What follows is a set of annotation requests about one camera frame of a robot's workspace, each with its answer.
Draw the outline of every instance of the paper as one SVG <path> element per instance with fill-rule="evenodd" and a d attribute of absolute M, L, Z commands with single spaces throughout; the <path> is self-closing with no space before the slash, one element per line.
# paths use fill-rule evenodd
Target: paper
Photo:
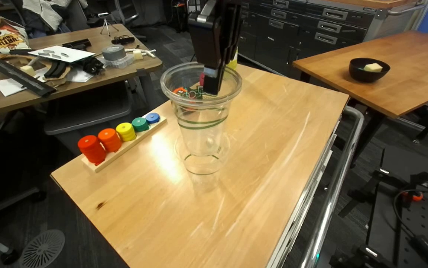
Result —
<path fill-rule="evenodd" d="M 93 55 L 92 52 L 71 49 L 71 48 L 65 48 L 65 46 L 48 46 L 44 49 L 31 50 L 29 53 L 41 56 L 41 58 L 63 61 L 63 62 L 75 62 L 81 58 L 87 58 L 87 56 Z"/>
<path fill-rule="evenodd" d="M 0 80 L 0 91 L 4 97 L 23 91 L 25 86 L 17 83 L 14 79 Z"/>
<path fill-rule="evenodd" d="M 38 77 L 40 82 L 44 82 L 44 73 L 47 71 L 48 67 L 38 68 L 35 70 L 35 77 Z M 0 80 L 0 91 L 4 97 L 25 91 L 25 86 L 19 83 L 14 79 L 1 79 Z"/>
<path fill-rule="evenodd" d="M 81 82 L 83 83 L 83 82 L 90 80 L 92 77 L 93 77 L 92 74 L 89 74 L 83 70 L 74 70 L 72 76 L 69 77 L 69 82 Z"/>

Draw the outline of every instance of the wooden tabletop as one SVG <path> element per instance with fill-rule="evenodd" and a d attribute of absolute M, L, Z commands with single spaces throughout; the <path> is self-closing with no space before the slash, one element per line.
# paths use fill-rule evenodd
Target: wooden tabletop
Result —
<path fill-rule="evenodd" d="M 396 6 L 414 4 L 417 0 L 331 0 L 332 3 L 353 4 L 371 9 L 393 9 Z"/>
<path fill-rule="evenodd" d="M 265 266 L 326 147 L 346 94 L 237 65 L 218 182 L 190 177 L 173 106 L 163 125 L 99 173 L 51 173 L 129 266 Z"/>
<path fill-rule="evenodd" d="M 114 36 L 132 36 L 132 33 L 126 30 L 121 24 L 115 24 L 112 27 L 117 30 L 114 31 Z M 60 34 L 53 34 L 53 36 L 45 36 L 45 37 L 38 37 L 38 39 L 29 39 L 28 45 L 32 49 L 41 49 L 41 48 L 62 45 L 62 43 L 81 40 L 81 39 L 89 39 L 89 42 L 92 43 L 92 46 L 87 48 L 87 50 L 99 53 L 109 45 L 112 37 L 102 34 L 100 28 L 89 28 L 89 30 L 60 33 Z M 139 40 L 127 45 L 126 48 L 135 48 L 135 46 L 145 48 Z M 47 101 L 53 98 L 66 97 L 75 92 L 93 89 L 102 85 L 117 82 L 117 80 L 124 80 L 127 77 L 142 74 L 145 71 L 151 71 L 158 67 L 161 67 L 161 61 L 158 58 L 144 56 L 142 59 L 135 61 L 132 65 L 124 67 L 124 68 L 108 67 L 105 71 L 96 74 L 89 82 L 65 83 L 56 88 L 56 92 L 53 92 L 51 95 L 45 98 L 40 98 L 38 95 L 29 91 L 17 92 L 8 97 L 2 97 L 2 94 L 0 92 L 0 113 L 28 107 L 40 101 Z"/>
<path fill-rule="evenodd" d="M 390 70 L 374 83 L 356 82 L 347 65 L 359 56 L 384 61 Z M 399 33 L 303 58 L 292 65 L 389 117 L 428 103 L 428 34 Z"/>

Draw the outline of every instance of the filing cabinet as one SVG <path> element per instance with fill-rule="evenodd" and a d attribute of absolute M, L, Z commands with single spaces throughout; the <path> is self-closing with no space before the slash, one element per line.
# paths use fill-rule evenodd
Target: filing cabinet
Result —
<path fill-rule="evenodd" d="M 243 0 L 239 55 L 295 77 L 291 61 L 364 40 L 372 15 L 294 0 Z"/>

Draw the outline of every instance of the transparent cup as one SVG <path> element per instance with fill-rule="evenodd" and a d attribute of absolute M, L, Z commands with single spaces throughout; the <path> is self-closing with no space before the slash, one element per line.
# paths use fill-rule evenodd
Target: transparent cup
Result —
<path fill-rule="evenodd" d="M 197 62 L 178 64 L 160 77 L 163 94 L 173 103 L 184 146 L 178 146 L 184 165 L 191 174 L 213 174 L 222 165 L 230 147 L 222 134 L 230 101 L 240 92 L 242 79 L 225 68 L 216 95 L 199 89 L 203 65 Z"/>

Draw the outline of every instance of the black bowl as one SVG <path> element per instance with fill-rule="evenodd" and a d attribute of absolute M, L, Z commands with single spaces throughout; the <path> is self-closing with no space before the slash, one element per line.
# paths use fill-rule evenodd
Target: black bowl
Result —
<path fill-rule="evenodd" d="M 381 70 L 378 73 L 364 70 L 364 65 L 371 62 L 377 62 L 381 67 Z M 384 76 L 389 70 L 390 67 L 386 62 L 374 58 L 353 58 L 349 61 L 349 74 L 350 77 L 359 82 L 368 82 L 368 83 L 374 82 L 381 76 Z"/>

